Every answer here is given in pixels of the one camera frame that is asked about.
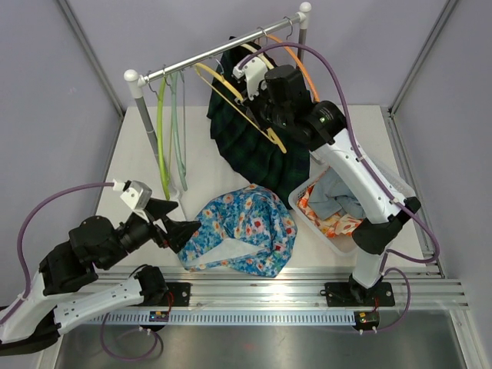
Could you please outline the yellow hanger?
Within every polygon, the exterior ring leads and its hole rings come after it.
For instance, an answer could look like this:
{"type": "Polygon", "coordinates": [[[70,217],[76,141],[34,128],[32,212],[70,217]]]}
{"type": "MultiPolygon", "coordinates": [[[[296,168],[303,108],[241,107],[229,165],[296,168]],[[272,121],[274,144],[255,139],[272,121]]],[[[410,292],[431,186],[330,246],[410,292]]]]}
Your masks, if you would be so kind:
{"type": "Polygon", "coordinates": [[[266,137],[269,142],[272,144],[276,145],[282,154],[287,153],[287,149],[284,146],[284,143],[282,140],[278,137],[278,135],[274,132],[272,128],[267,128],[266,130],[260,128],[255,122],[253,122],[252,119],[250,119],[240,108],[239,106],[241,105],[243,98],[241,93],[229,82],[227,81],[223,75],[220,75],[218,72],[213,70],[211,67],[203,64],[203,63],[196,63],[193,65],[193,69],[195,70],[195,73],[197,76],[206,83],[214,92],[216,92],[226,103],[228,103],[236,112],[238,112],[252,127],[254,127],[258,132],[260,132],[264,137],[266,137]],[[222,92],[219,91],[218,88],[213,86],[213,84],[208,81],[203,75],[202,72],[208,73],[210,76],[212,76],[215,80],[219,81],[219,83],[224,86],[230,93],[233,94],[235,97],[235,100],[232,101],[229,98],[225,96],[222,92]]]}

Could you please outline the blue floral skirt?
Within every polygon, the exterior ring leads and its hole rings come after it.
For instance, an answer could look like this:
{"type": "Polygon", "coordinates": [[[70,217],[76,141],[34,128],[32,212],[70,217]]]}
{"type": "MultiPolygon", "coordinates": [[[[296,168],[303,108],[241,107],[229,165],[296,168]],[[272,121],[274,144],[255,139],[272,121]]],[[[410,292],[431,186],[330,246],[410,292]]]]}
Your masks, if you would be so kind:
{"type": "Polygon", "coordinates": [[[178,253],[187,271],[230,268],[274,278],[291,259],[297,225],[271,190],[250,184],[210,200],[201,227],[178,253]]]}

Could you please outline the pale green hanger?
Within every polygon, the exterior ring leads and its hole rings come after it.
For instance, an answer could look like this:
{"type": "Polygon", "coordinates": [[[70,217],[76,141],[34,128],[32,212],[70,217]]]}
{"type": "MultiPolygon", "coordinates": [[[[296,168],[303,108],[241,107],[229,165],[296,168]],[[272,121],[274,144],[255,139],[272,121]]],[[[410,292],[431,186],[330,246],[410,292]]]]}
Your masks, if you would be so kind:
{"type": "Polygon", "coordinates": [[[178,169],[178,177],[184,192],[188,190],[187,183],[187,153],[186,153],[186,112],[185,106],[181,106],[182,126],[178,120],[178,81],[181,81],[182,86],[182,101],[185,103],[185,77],[183,71],[178,71],[171,74],[171,134],[175,148],[175,161],[178,169]]]}

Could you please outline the light blue denim skirt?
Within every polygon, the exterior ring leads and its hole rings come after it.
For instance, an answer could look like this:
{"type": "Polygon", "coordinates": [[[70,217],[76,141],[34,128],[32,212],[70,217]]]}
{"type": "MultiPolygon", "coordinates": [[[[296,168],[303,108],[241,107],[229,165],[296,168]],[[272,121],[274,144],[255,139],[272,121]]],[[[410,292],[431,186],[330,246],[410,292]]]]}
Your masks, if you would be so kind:
{"type": "Polygon", "coordinates": [[[336,213],[352,218],[364,219],[361,203],[333,168],[326,170],[314,184],[309,195],[308,206],[320,219],[327,219],[336,213]]]}

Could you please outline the lime green hanger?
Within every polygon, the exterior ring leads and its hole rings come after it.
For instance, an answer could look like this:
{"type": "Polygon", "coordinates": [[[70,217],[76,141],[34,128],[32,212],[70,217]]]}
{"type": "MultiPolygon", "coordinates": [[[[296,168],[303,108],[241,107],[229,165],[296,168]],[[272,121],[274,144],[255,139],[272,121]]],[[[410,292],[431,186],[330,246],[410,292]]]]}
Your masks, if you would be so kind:
{"type": "Polygon", "coordinates": [[[157,128],[157,146],[158,146],[158,167],[162,190],[166,200],[171,198],[169,187],[169,174],[165,161],[164,154],[164,138],[163,138],[163,108],[165,102],[166,77],[163,77],[159,90],[157,92],[157,113],[156,113],[156,128],[157,128]]]}

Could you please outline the orange floral skirt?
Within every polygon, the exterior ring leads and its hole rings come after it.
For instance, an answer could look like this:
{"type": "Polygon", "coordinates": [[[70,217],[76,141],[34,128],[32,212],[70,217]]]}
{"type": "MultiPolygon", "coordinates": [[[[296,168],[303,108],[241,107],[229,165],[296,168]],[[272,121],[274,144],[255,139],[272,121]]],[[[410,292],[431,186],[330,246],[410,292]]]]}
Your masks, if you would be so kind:
{"type": "Polygon", "coordinates": [[[301,213],[318,229],[326,238],[336,238],[338,236],[351,237],[353,231],[361,224],[361,219],[356,219],[349,214],[342,215],[336,212],[330,217],[322,220],[313,209],[308,205],[311,189],[308,189],[303,196],[297,200],[297,208],[301,213]]]}

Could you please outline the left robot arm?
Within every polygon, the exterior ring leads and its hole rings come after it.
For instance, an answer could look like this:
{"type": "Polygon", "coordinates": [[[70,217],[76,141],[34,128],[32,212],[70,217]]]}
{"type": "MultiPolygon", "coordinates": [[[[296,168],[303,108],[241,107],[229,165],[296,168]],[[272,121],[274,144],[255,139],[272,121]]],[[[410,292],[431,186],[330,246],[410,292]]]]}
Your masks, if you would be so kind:
{"type": "Polygon", "coordinates": [[[145,265],[124,281],[83,298],[77,293],[119,261],[152,241],[181,251],[200,221],[173,221],[175,201],[151,199],[115,227],[100,215],[85,219],[40,262],[30,290],[1,310],[1,355],[34,354],[51,347],[75,327],[127,306],[158,305],[168,296],[160,269],[145,265]]]}

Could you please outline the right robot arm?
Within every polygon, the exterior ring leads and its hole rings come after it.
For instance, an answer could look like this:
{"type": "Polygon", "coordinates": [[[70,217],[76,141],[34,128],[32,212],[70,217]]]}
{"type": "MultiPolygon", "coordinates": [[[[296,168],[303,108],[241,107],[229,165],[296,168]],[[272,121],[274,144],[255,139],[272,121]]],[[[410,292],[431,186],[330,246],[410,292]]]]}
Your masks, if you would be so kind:
{"type": "Polygon", "coordinates": [[[366,156],[347,113],[330,101],[312,98],[300,70],[250,61],[237,65],[234,76],[246,81],[243,104],[253,121],[261,128],[282,129],[324,159],[358,200],[364,218],[352,233],[357,260],[340,299],[359,306],[372,302],[385,292],[381,285],[387,252],[421,208],[420,201],[404,195],[366,156]]]}

